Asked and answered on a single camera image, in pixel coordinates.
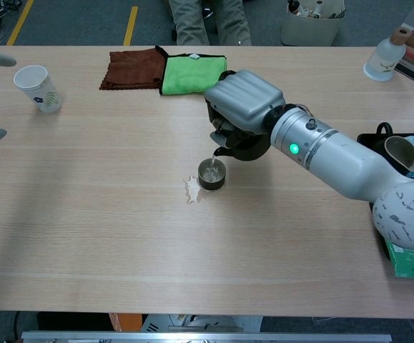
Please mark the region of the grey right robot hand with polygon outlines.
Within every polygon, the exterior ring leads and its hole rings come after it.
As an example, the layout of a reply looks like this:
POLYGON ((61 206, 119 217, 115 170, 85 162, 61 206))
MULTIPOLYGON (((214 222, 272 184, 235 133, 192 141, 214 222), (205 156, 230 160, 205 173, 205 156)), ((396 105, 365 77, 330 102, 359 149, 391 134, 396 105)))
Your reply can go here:
POLYGON ((286 105, 280 89, 251 71, 228 74, 204 93, 214 142, 232 149, 242 142, 267 137, 265 117, 286 105))

